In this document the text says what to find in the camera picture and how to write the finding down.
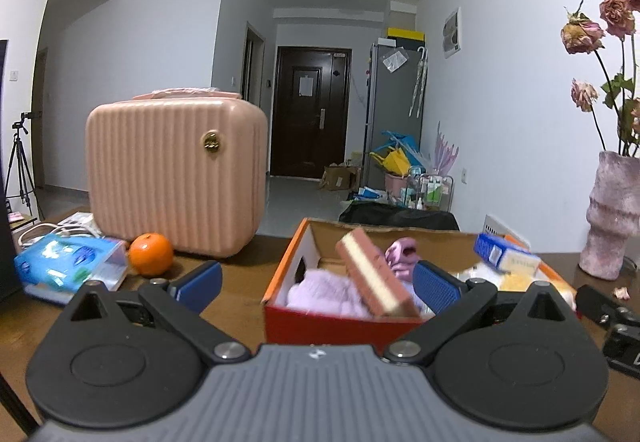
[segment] cardboard box on floor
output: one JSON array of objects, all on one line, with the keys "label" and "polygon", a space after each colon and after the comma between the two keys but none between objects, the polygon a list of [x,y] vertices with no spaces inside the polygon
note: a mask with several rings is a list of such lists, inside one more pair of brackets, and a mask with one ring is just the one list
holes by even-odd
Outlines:
[{"label": "cardboard box on floor", "polygon": [[[322,314],[306,314],[286,307],[289,289],[304,271],[324,268],[345,275],[335,244],[356,228],[350,224],[306,218],[302,221],[278,266],[262,303],[268,343],[282,345],[373,345],[378,351],[422,323],[415,318],[361,320]],[[364,227],[383,251],[399,238],[418,243],[418,255],[449,272],[460,272],[480,261],[474,253],[475,234],[427,231],[414,228]]]},{"label": "cardboard box on floor", "polygon": [[360,187],[360,168],[343,165],[327,166],[324,168],[319,187],[328,191],[347,189],[357,191]]}]

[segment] orange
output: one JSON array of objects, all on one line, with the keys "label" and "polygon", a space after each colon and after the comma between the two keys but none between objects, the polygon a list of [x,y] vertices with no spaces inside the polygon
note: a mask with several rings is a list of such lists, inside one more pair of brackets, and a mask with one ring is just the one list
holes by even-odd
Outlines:
[{"label": "orange", "polygon": [[140,276],[155,278],[166,272],[174,262],[174,247],[162,234],[147,232],[137,237],[129,247],[129,263]]}]

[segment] suitcase handle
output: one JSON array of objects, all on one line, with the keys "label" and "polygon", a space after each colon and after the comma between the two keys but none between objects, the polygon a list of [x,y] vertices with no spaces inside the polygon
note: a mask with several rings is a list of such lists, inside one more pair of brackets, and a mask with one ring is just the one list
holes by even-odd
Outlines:
[{"label": "suitcase handle", "polygon": [[168,88],[165,90],[155,90],[150,94],[143,94],[132,98],[134,101],[140,99],[180,99],[192,97],[224,97],[230,99],[240,99],[240,94],[235,92],[222,92],[217,88]]}]

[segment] pink vase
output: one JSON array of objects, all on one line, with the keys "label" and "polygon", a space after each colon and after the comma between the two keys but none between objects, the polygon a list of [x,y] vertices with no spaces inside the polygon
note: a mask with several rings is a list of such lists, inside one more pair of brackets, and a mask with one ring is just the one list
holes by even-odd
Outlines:
[{"label": "pink vase", "polygon": [[600,165],[589,197],[587,244],[580,268],[596,278],[620,274],[626,241],[640,232],[640,159],[600,152]]}]

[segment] suitcase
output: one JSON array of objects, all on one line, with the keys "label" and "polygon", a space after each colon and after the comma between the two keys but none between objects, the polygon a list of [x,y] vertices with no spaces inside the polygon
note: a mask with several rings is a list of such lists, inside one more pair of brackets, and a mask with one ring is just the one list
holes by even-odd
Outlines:
[{"label": "suitcase", "polygon": [[107,236],[160,232],[176,250],[226,258],[264,213],[267,119],[239,94],[174,88],[95,108],[89,200]]}]

